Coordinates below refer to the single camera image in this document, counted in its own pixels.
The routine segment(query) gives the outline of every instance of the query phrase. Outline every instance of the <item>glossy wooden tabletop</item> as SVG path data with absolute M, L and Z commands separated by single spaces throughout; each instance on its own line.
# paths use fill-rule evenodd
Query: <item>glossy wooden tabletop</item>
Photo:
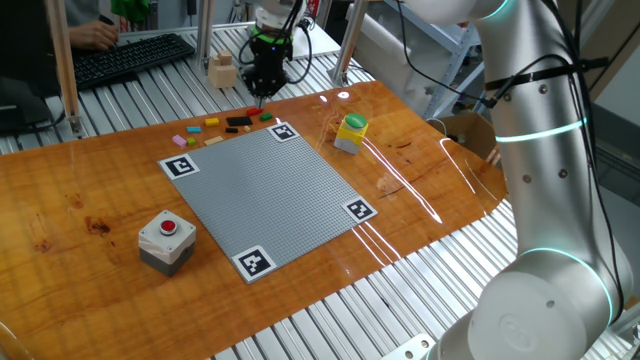
M 422 121 L 378 82 L 268 103 L 378 211 L 247 285 L 157 161 L 205 117 L 0 157 L 0 323 L 36 359 L 204 359 L 493 210 L 503 175 Z M 350 112 L 370 122 L 358 155 L 333 147 Z M 244 110 L 216 115 L 243 115 Z M 168 209 L 198 228 L 172 278 L 139 260 L 137 232 Z

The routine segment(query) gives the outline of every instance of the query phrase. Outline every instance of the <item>pink lego brick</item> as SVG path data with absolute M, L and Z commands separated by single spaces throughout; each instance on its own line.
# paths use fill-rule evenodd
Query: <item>pink lego brick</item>
M 173 142 L 176 143 L 176 145 L 180 146 L 181 148 L 184 148 L 185 146 L 187 146 L 187 140 L 185 140 L 180 135 L 174 136 L 173 137 Z

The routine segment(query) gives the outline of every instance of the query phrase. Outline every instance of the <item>emergency stop button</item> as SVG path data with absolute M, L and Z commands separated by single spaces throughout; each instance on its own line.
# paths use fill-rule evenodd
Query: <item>emergency stop button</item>
M 178 224 L 171 220 L 165 220 L 160 224 L 160 233 L 164 236 L 171 236 L 178 230 Z

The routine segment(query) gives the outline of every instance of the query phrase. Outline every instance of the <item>keyboard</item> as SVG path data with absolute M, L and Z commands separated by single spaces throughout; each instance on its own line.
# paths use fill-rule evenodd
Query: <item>keyboard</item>
M 176 34 L 160 35 L 107 52 L 74 57 L 78 90 L 86 90 L 113 78 L 189 56 L 195 49 Z

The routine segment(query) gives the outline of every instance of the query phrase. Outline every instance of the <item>yellow green block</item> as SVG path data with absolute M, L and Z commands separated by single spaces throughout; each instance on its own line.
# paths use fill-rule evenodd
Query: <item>yellow green block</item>
M 340 124 L 340 128 L 338 129 L 338 134 L 336 135 L 336 137 L 339 139 L 350 140 L 355 145 L 360 146 L 362 144 L 362 139 L 364 139 L 364 134 L 367 132 L 368 128 L 369 124 L 365 125 L 359 130 L 353 130 L 353 128 L 347 125 L 346 121 L 343 121 L 342 124 Z
M 218 120 L 218 118 L 212 118 L 212 119 L 205 120 L 204 123 L 207 126 L 215 126 L 215 125 L 220 125 L 220 120 Z

